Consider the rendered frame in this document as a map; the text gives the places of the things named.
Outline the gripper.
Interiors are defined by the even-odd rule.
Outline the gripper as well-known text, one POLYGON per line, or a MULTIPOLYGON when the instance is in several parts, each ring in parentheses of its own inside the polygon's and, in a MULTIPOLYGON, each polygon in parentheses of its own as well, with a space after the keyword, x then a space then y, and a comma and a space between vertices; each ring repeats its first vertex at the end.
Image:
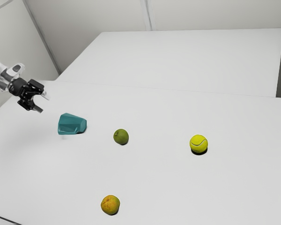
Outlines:
POLYGON ((34 103, 35 95, 40 95, 46 100, 50 100, 44 85, 34 79, 30 79, 28 82, 22 78, 14 79, 9 84, 8 91, 20 98, 17 103, 27 111, 43 112, 43 109, 34 103))

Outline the teal faceted mug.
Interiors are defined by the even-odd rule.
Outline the teal faceted mug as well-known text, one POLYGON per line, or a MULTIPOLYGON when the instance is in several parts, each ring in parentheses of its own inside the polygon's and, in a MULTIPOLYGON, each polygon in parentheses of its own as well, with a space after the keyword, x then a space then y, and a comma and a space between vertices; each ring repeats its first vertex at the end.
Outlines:
POLYGON ((64 113, 58 121, 59 135, 76 135, 86 131, 87 120, 69 113, 64 113))

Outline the green apple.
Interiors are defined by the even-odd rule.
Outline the green apple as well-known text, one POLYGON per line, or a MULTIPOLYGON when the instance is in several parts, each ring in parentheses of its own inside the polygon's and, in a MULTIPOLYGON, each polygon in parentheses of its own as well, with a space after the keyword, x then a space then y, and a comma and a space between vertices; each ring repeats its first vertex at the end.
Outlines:
POLYGON ((126 145, 129 141, 129 134, 124 129, 118 129, 114 132, 113 139, 117 144, 126 145))

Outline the orange yellow fruit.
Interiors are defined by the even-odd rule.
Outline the orange yellow fruit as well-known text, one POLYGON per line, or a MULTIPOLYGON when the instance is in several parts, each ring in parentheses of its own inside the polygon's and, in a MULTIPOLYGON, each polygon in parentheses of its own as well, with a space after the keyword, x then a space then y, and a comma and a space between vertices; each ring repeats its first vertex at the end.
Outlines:
POLYGON ((120 208, 120 200, 114 195, 107 195, 103 198, 100 206, 104 213, 115 215, 120 208))

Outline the yellow tennis ball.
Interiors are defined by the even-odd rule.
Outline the yellow tennis ball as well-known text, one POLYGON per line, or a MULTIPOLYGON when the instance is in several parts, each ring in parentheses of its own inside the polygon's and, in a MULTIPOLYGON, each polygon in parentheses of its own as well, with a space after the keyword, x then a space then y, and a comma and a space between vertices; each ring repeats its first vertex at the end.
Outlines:
POLYGON ((203 153, 208 149, 207 138, 203 135, 194 135, 189 142, 190 148, 195 153, 203 153))

